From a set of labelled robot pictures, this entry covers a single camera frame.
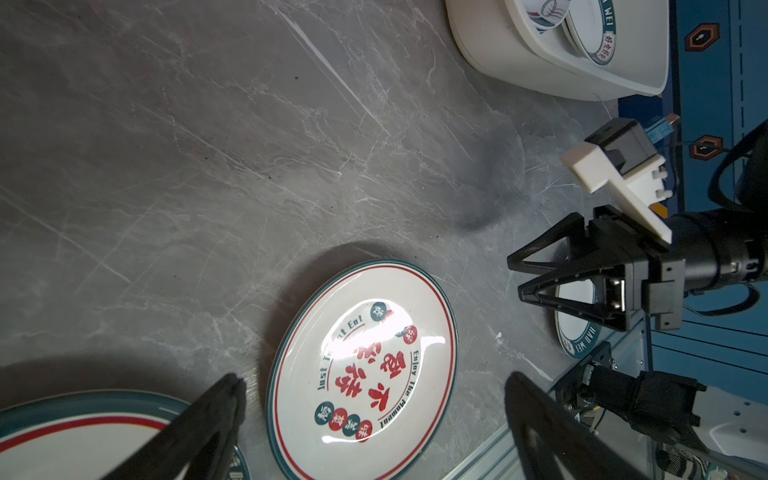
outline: white plate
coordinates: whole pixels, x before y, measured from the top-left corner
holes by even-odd
[[[571,43],[598,65],[616,52],[616,15],[612,0],[574,0],[565,16]]]
[[[374,260],[307,301],[270,377],[267,431],[288,478],[392,478],[445,411],[458,339],[451,307],[418,267]]]
[[[0,478],[97,480],[188,406],[153,393],[110,391],[51,397],[4,410]],[[230,477],[250,479],[237,448]]]
[[[563,22],[570,3],[571,0],[524,0],[523,6],[536,28],[544,31]]]
[[[595,288],[590,280],[571,282],[555,289],[555,295],[566,300],[594,303]],[[567,313],[554,311],[554,321],[558,328],[558,339],[565,352],[575,359],[587,355],[594,342],[600,336],[601,326]]]

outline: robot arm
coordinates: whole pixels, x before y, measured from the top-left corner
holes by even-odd
[[[768,406],[665,372],[611,368],[602,343],[555,386],[567,409],[601,406],[652,439],[768,463]]]
[[[723,160],[732,164],[752,151],[738,193],[740,204],[722,201],[720,174],[710,198],[723,208],[683,212],[660,219],[647,208],[669,196],[660,157],[636,121],[615,118],[561,159],[590,192],[607,186],[618,208],[594,210],[587,226],[571,214],[507,258],[510,270],[540,275],[520,285],[520,300],[626,331],[631,319],[646,313],[655,329],[679,329],[683,298],[726,285],[750,290],[739,305],[702,313],[719,316],[746,310],[760,295],[753,282],[768,280],[768,121],[749,133]],[[535,263],[526,258],[563,238],[569,260]],[[542,291],[576,280],[591,280],[594,304],[558,299]]]

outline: plate rim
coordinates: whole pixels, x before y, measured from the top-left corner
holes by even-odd
[[[565,14],[565,21],[563,24],[565,25],[565,29],[567,30],[566,34],[571,40],[573,46],[575,46],[583,56],[589,58],[594,63],[594,60],[592,60],[592,57],[589,56],[589,52],[584,47],[584,42],[581,41],[581,38],[578,36],[578,32],[576,32],[576,27],[574,27],[573,20],[571,20],[571,12]]]
[[[280,467],[280,471],[290,480],[306,480],[306,479],[296,475],[294,471],[291,469],[291,467],[288,466],[286,459],[283,457],[283,454],[280,451],[280,447],[276,443],[276,430],[275,430],[275,425],[273,421],[273,409],[274,409],[273,397],[275,396],[277,372],[285,359],[287,345],[290,342],[290,339],[298,330],[300,320],[306,315],[307,311],[309,310],[309,307],[313,305],[326,291],[333,288],[339,281],[354,274],[357,270],[365,269],[375,265],[385,265],[385,264],[393,264],[394,266],[405,266],[408,269],[414,270],[418,274],[424,276],[432,284],[432,286],[436,288],[437,294],[441,297],[442,301],[445,303],[446,309],[448,310],[448,315],[450,319],[449,326],[451,327],[451,330],[452,330],[453,345],[454,345],[453,363],[451,365],[452,374],[449,376],[450,387],[447,395],[445,396],[445,402],[442,406],[442,411],[439,412],[436,418],[435,427],[432,429],[432,432],[429,433],[428,436],[422,439],[421,445],[417,446],[416,450],[412,452],[412,454],[413,453],[415,454],[413,455],[413,457],[411,457],[408,463],[405,466],[403,466],[399,472],[395,473],[393,476],[389,478],[400,477],[403,473],[408,471],[408,469],[413,464],[415,464],[415,462],[419,459],[421,454],[426,450],[427,445],[429,445],[429,443],[432,441],[432,438],[437,433],[442,423],[442,420],[445,418],[445,412],[448,409],[448,405],[450,403],[451,397],[453,396],[456,373],[458,371],[458,330],[456,329],[456,320],[453,314],[453,308],[451,308],[451,303],[448,301],[448,297],[445,295],[445,292],[443,292],[442,288],[440,287],[440,284],[437,283],[435,279],[432,278],[431,275],[429,275],[423,269],[419,268],[418,266],[412,263],[405,262],[403,260],[393,259],[393,258],[381,258],[381,259],[367,260],[365,262],[357,263],[356,265],[352,265],[351,267],[343,270],[342,272],[337,273],[333,278],[325,282],[302,305],[301,309],[299,309],[299,312],[293,317],[290,327],[288,328],[286,333],[283,335],[282,340],[280,340],[280,347],[277,349],[277,352],[275,354],[275,360],[272,365],[272,369],[270,370],[270,381],[266,388],[266,410],[265,410],[266,435],[270,441],[270,450],[272,450],[272,456],[275,458],[278,466]]]
[[[106,398],[106,400],[119,401],[119,402],[141,401],[142,399],[139,397],[143,396],[145,397],[143,401],[155,403],[156,408],[164,412],[166,415],[158,414],[158,413],[148,414],[144,412],[138,412],[136,411],[135,408],[132,410],[120,409],[117,411],[114,409],[104,408],[101,411],[91,410],[88,413],[77,413],[74,415],[71,413],[68,413],[65,415],[55,414],[50,410],[50,406],[56,404],[57,402],[63,401],[67,403],[77,404],[78,402],[82,402],[83,400],[88,400],[88,399],[99,401],[98,398],[92,398],[92,397],[99,397],[99,396],[106,396],[106,397],[113,396],[114,398]],[[61,423],[64,423],[66,419],[71,419],[71,418],[83,416],[83,415],[92,415],[93,418],[101,418],[106,416],[114,416],[114,415],[108,415],[109,413],[113,413],[113,414],[120,413],[121,414],[120,416],[132,417],[136,419],[142,419],[143,417],[139,415],[143,415],[143,416],[153,416],[157,419],[162,419],[170,423],[175,418],[177,418],[189,405],[191,405],[189,402],[186,402],[182,399],[178,399],[170,395],[165,395],[157,392],[149,392],[146,390],[137,390],[137,389],[92,389],[92,390],[83,390],[80,392],[60,393],[56,395],[46,396],[40,399],[30,400],[28,402],[18,403],[16,405],[7,407],[5,409],[0,409],[0,444],[12,441],[18,436],[24,435],[25,433],[20,433],[20,432],[24,432],[25,430],[29,430],[35,426],[44,425],[46,423],[50,423],[52,425],[59,425]],[[60,407],[67,409],[72,406],[64,405]],[[179,409],[180,411],[174,414],[168,408]],[[42,421],[39,418],[35,419],[35,414],[42,414],[46,410],[48,410],[48,413],[52,418],[44,419]],[[17,420],[23,423],[21,425],[19,424],[14,425],[12,423],[13,419],[11,421],[7,421],[7,420],[3,421],[4,417],[8,418],[6,415],[9,413],[14,414],[16,416],[21,416],[21,418]],[[246,461],[245,455],[239,445],[235,445],[234,454],[236,457],[239,457],[240,459],[240,467],[243,469],[245,478],[252,478],[250,475],[250,470],[248,469],[248,463]]]
[[[560,296],[560,287],[561,287],[561,285],[557,285],[554,288],[554,295],[557,296],[557,297]],[[592,348],[587,348],[587,349],[585,349],[581,353],[571,354],[571,352],[569,352],[568,349],[565,348],[565,345],[563,344],[563,338],[562,338],[563,334],[562,334],[562,331],[560,330],[560,312],[557,311],[557,310],[554,311],[554,326],[555,326],[555,329],[558,331],[558,343],[560,343],[560,348],[562,348],[563,351],[568,356],[570,356],[571,358],[573,358],[573,359],[583,359],[589,353],[589,351],[592,350]],[[584,331],[581,333],[581,335],[579,335],[579,339],[581,337],[585,336],[585,334],[589,330],[590,326],[593,326],[594,329],[597,330],[595,332],[595,334],[594,334],[594,338],[597,339],[600,336],[600,332],[602,331],[603,326],[600,323],[588,322],[587,321],[587,327],[584,328]]]

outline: stacked plate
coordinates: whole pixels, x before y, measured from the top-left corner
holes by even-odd
[[[612,0],[524,0],[539,31],[561,23],[574,48],[597,65],[608,65],[616,52],[616,15]]]
[[[594,303],[594,284],[590,280],[566,283],[557,288],[556,295],[566,300]],[[580,359],[597,344],[601,329],[599,324],[557,310],[554,312],[554,321],[557,324],[560,345],[569,356]]]
[[[101,478],[189,404],[148,392],[81,392],[0,412],[0,478]],[[235,448],[228,478],[250,479]],[[178,480],[184,477],[182,472]]]

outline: marble surface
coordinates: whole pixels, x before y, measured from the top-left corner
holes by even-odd
[[[374,257],[429,271],[458,322],[453,397],[405,478],[505,422],[512,370],[546,386],[571,364],[505,258],[604,202],[558,158],[615,104],[479,74],[439,0],[7,0],[0,37],[0,406],[194,399],[237,372],[240,444],[280,478],[275,350],[318,286]]]

